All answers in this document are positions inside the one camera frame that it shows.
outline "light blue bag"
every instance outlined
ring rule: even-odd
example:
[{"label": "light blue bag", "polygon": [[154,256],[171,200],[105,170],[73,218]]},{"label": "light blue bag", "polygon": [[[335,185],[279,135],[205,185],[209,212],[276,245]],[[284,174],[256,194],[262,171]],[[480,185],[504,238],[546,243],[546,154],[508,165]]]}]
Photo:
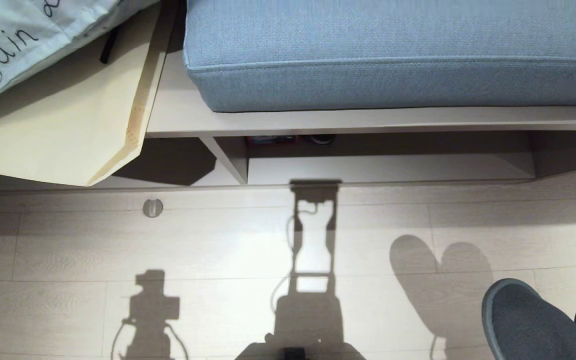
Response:
[{"label": "light blue bag", "polygon": [[158,0],[0,0],[0,93]]}]

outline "blue cushion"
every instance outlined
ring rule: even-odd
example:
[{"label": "blue cushion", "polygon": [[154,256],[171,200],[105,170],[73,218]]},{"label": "blue cushion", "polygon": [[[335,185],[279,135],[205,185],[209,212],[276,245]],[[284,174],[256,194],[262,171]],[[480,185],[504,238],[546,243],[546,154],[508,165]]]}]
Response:
[{"label": "blue cushion", "polygon": [[576,106],[576,0],[188,0],[215,112]]}]

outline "wood laminate floor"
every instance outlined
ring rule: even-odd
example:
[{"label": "wood laminate floor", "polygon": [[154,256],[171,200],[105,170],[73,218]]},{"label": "wood laminate floor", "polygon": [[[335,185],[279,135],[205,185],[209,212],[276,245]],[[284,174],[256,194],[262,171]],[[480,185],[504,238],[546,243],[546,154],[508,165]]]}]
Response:
[{"label": "wood laminate floor", "polygon": [[480,307],[502,278],[574,316],[576,173],[343,186],[336,221],[320,198],[0,194],[0,360],[271,360],[290,346],[313,360],[491,360]]}]

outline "sofa cushion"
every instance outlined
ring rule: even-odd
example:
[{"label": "sofa cushion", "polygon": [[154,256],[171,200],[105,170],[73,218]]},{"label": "sofa cushion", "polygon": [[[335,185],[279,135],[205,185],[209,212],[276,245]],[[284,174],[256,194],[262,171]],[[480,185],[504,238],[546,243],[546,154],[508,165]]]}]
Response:
[{"label": "sofa cushion", "polygon": [[216,112],[576,106],[576,0],[188,0]]}]

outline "wooden board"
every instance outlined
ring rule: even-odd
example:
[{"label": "wooden board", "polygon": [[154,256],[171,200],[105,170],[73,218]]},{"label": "wooden board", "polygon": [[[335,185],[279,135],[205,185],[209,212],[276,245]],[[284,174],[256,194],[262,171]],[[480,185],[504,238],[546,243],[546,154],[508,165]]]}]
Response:
[{"label": "wooden board", "polygon": [[202,136],[199,139],[239,184],[247,184],[249,158],[247,155],[247,144],[243,137]]},{"label": "wooden board", "polygon": [[340,134],[328,146],[251,146],[250,185],[293,179],[345,183],[531,180],[528,136],[522,131]]},{"label": "wooden board", "polygon": [[576,107],[212,112],[178,50],[166,57],[147,131],[151,137],[166,138],[466,130],[576,130]]}]

